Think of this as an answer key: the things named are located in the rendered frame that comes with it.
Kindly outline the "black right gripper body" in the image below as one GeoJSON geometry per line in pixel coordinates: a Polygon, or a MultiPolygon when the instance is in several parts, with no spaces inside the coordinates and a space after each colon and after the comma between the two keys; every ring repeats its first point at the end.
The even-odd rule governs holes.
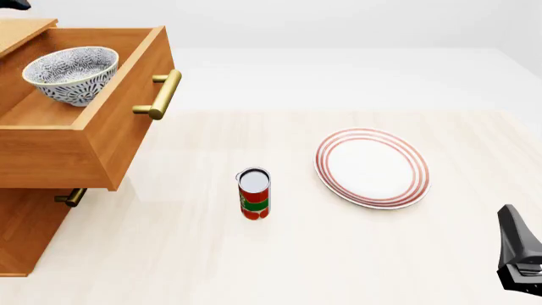
{"type": "Polygon", "coordinates": [[[513,264],[502,266],[497,274],[503,289],[542,297],[542,276],[524,276],[513,264]]]}

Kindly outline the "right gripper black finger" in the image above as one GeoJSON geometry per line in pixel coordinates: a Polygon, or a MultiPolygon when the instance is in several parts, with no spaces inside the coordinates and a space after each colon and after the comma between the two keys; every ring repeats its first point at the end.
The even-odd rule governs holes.
{"type": "Polygon", "coordinates": [[[498,268],[506,264],[542,265],[542,243],[526,226],[513,205],[498,211],[501,253],[498,268]]]}

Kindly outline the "open wooden drawer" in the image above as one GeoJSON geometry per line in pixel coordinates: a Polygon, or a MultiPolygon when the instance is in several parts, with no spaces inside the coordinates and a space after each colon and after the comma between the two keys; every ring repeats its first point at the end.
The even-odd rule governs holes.
{"type": "Polygon", "coordinates": [[[152,119],[155,75],[174,69],[167,32],[52,27],[0,57],[0,188],[116,190],[152,119]],[[84,108],[45,96],[22,77],[37,58],[71,47],[109,47],[119,70],[84,108]]]}

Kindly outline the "blue-white patterned bowl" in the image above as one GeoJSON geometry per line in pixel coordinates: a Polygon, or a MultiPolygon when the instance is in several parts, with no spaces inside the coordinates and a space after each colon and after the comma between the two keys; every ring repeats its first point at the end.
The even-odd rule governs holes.
{"type": "Polygon", "coordinates": [[[109,47],[72,47],[32,61],[22,78],[54,101],[85,107],[117,73],[119,54],[109,47]]]}

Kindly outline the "wooden cabinet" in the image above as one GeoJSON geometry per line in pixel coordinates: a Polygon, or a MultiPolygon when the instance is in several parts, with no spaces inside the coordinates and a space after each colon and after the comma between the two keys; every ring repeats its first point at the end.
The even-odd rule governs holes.
{"type": "MultiPolygon", "coordinates": [[[[0,19],[0,119],[34,87],[22,80],[32,55],[43,55],[40,35],[57,19],[0,19]]],[[[0,186],[0,277],[26,277],[35,268],[69,208],[53,201],[55,190],[0,186]]]]}

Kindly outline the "white plate with red rings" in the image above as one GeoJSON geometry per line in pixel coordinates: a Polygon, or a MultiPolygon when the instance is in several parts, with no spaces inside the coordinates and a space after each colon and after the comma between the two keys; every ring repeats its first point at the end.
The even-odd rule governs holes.
{"type": "Polygon", "coordinates": [[[431,187],[429,164],[418,149],[377,129],[329,134],[318,144],[313,162],[318,178],[335,195],[365,208],[406,208],[431,187]]]}

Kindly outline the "red and green tin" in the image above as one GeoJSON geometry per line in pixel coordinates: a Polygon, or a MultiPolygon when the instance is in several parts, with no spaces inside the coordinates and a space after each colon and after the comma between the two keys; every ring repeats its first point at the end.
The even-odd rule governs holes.
{"type": "Polygon", "coordinates": [[[270,186],[269,172],[260,167],[250,167],[238,173],[235,177],[241,212],[249,220],[266,218],[270,213],[270,186]]]}

